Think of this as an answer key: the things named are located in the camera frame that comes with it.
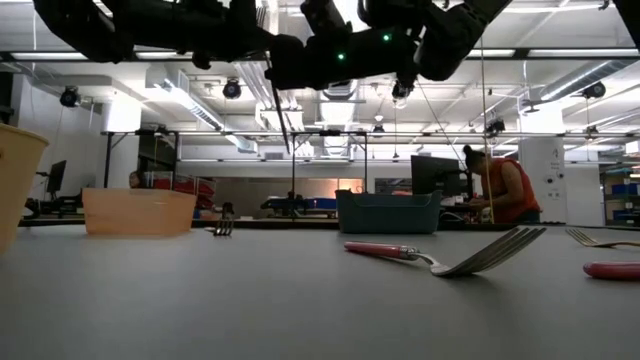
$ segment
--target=teal plastic bin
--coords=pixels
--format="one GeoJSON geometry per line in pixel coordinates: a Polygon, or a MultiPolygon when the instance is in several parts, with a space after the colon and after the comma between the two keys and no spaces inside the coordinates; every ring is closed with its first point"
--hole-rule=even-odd
{"type": "Polygon", "coordinates": [[[349,234],[432,234],[438,228],[442,193],[354,194],[337,190],[340,231],[349,234]]]}

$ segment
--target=computer monitor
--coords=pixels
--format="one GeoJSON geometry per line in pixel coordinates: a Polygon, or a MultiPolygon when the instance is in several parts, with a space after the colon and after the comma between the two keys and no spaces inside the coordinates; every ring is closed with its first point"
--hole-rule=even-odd
{"type": "Polygon", "coordinates": [[[49,194],[55,194],[60,191],[62,187],[62,178],[64,177],[64,170],[67,167],[67,161],[63,160],[51,165],[49,171],[49,180],[47,181],[47,192],[49,194]]]}
{"type": "Polygon", "coordinates": [[[414,194],[431,194],[441,190],[444,196],[460,195],[458,160],[430,156],[411,157],[411,188],[414,194]]]}

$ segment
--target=dark hair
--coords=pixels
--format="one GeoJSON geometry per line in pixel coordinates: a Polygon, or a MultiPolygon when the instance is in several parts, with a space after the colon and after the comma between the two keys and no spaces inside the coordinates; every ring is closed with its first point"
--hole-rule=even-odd
{"type": "Polygon", "coordinates": [[[138,189],[147,188],[147,182],[146,182],[147,179],[144,176],[144,171],[140,171],[140,170],[132,171],[131,174],[129,174],[129,176],[131,175],[135,175],[136,178],[138,179],[138,189]]]}
{"type": "Polygon", "coordinates": [[[483,152],[475,151],[469,145],[465,145],[464,148],[462,148],[462,152],[464,152],[464,163],[467,165],[467,168],[477,165],[485,158],[483,152]]]}

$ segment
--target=fork tines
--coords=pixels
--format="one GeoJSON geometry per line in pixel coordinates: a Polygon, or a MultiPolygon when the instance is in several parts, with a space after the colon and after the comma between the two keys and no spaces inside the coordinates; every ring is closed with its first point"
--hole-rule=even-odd
{"type": "Polygon", "coordinates": [[[571,237],[584,246],[593,246],[598,245],[598,242],[587,236],[587,234],[583,233],[578,229],[567,229],[567,234],[571,235],[571,237]]]}
{"type": "Polygon", "coordinates": [[[220,219],[212,231],[213,236],[230,236],[233,232],[233,219],[220,219]]]}
{"type": "Polygon", "coordinates": [[[492,269],[527,247],[547,229],[514,229],[458,266],[439,276],[464,276],[492,269]]]}

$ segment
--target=orange shirt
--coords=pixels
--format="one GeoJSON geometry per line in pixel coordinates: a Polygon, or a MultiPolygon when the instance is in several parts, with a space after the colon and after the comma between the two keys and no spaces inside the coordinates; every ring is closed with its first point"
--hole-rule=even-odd
{"type": "MultiPolygon", "coordinates": [[[[495,199],[502,195],[507,194],[507,186],[502,178],[502,165],[505,163],[511,163],[520,172],[522,178],[522,190],[524,192],[524,198],[522,201],[509,206],[497,207],[493,209],[493,216],[496,223],[510,223],[517,219],[520,215],[526,211],[535,210],[540,211],[540,205],[533,193],[531,187],[531,180],[529,176],[522,170],[522,166],[517,161],[512,159],[492,159],[491,166],[489,168],[489,176],[491,178],[491,196],[495,199]]],[[[489,198],[489,190],[487,188],[487,177],[482,176],[482,193],[485,198],[489,198]]]]}

